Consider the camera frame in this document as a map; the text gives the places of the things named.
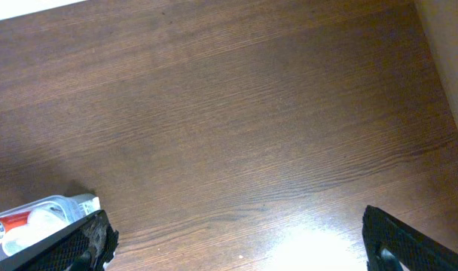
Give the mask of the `clear plastic container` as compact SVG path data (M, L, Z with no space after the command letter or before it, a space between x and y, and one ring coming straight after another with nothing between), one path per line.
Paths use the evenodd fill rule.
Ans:
M97 196L53 195L0 212L0 261L101 209Z

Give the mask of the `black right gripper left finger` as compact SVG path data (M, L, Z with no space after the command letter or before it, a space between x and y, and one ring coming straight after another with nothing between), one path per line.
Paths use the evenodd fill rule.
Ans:
M4 271L104 271L115 258L119 232L103 210L0 261Z

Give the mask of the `white Calamol lotion bottle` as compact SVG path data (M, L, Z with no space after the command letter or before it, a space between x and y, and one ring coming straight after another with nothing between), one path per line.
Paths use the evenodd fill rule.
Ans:
M68 226L63 210L56 207L33 209L27 224L10 230L2 241L2 250L12 256Z

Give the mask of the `orange tube white cap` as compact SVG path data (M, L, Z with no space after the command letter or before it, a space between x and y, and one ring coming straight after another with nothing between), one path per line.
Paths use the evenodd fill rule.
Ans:
M0 217L0 241L15 227L27 224L30 212L20 212L14 215Z

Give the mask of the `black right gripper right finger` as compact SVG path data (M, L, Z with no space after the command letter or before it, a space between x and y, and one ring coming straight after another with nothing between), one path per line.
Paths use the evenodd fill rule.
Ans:
M374 206L362 218L369 271L458 271L458 254Z

